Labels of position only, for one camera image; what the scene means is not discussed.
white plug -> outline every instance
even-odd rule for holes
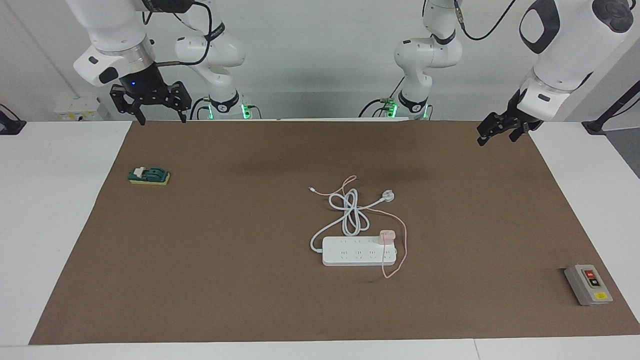
[[[396,195],[394,194],[393,190],[386,190],[382,193],[382,199],[385,199],[386,202],[391,202],[395,198]]]

brown table mat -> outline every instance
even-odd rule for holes
[[[134,124],[31,344],[639,334],[531,139],[480,148],[476,125]],[[127,182],[139,166],[169,170],[168,186]],[[393,189],[379,208],[407,223],[391,280],[308,247],[340,213],[307,187],[351,174],[361,203]],[[370,219],[366,235],[400,231]],[[612,304],[578,305],[561,270],[576,263]]]

power outlet socket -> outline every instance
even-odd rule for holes
[[[377,236],[327,236],[322,240],[326,266],[381,266],[396,263],[396,246],[380,245]]]

gray switch box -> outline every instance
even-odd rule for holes
[[[573,265],[564,271],[571,289],[582,306],[607,304],[613,301],[609,290],[593,265]]]

white power cord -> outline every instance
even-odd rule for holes
[[[329,196],[329,205],[336,210],[343,211],[343,215],[338,220],[320,229],[315,235],[313,235],[311,241],[309,241],[311,250],[317,252],[318,254],[322,253],[322,249],[317,249],[314,246],[314,241],[325,230],[329,229],[335,224],[338,224],[339,222],[342,222],[342,233],[344,234],[344,236],[357,236],[358,234],[360,234],[360,231],[368,230],[369,225],[371,224],[369,222],[369,219],[367,218],[367,215],[365,215],[362,210],[371,209],[381,202],[390,202],[395,197],[392,190],[387,190],[382,193],[382,197],[378,201],[367,206],[358,206],[358,190],[351,189],[348,192],[344,193],[344,187],[355,179],[355,176],[347,178],[342,184],[342,187],[333,193],[319,193],[316,191],[316,189],[309,187],[309,190],[318,195]],[[336,197],[342,200],[342,206],[338,206],[333,203],[333,199]]]

